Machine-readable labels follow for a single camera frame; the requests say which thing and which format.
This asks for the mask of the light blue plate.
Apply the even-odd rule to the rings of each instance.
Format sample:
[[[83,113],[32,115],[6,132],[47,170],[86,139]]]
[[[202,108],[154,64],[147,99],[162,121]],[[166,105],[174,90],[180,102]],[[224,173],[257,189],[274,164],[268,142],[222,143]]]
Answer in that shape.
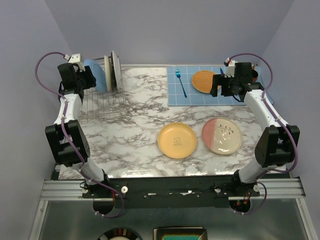
[[[104,93],[108,90],[106,74],[99,63],[93,59],[85,59],[84,65],[88,66],[96,79],[95,89],[99,93]]]

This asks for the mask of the pink and cream plate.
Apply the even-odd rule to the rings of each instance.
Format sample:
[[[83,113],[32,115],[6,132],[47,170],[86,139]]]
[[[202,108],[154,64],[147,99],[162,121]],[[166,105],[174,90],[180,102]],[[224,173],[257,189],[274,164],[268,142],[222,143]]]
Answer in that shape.
[[[240,128],[233,121],[223,117],[208,120],[203,125],[201,138],[205,146],[218,155],[233,154],[243,143]]]

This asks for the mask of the orange yellow plate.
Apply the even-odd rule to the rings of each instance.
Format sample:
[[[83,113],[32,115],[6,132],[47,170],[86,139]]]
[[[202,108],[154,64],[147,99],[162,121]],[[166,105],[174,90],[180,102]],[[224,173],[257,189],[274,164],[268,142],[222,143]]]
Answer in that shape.
[[[197,147],[194,130],[182,122],[165,125],[158,133],[157,144],[163,154],[172,159],[184,159]]]

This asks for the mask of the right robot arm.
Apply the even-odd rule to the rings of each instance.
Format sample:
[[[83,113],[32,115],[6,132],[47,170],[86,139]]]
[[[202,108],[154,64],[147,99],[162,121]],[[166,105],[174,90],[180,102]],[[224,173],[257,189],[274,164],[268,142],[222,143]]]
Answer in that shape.
[[[255,146],[254,159],[231,178],[230,191],[241,196],[268,171],[279,172],[279,167],[297,163],[300,130],[283,120],[272,106],[267,90],[254,81],[250,62],[229,60],[225,65],[226,73],[212,77],[210,95],[216,97],[220,88],[224,97],[238,96],[239,101],[250,108],[263,131]]]

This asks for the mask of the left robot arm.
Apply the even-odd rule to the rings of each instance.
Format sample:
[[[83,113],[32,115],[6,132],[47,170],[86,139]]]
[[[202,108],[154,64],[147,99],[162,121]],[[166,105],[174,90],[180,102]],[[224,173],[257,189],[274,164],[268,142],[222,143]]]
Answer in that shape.
[[[108,175],[91,159],[90,146],[79,122],[84,90],[96,86],[96,79],[89,66],[81,71],[76,63],[63,63],[57,69],[61,76],[60,110],[55,122],[45,128],[54,160],[76,170],[87,185],[94,185],[93,191],[99,197],[107,197],[111,191]]]

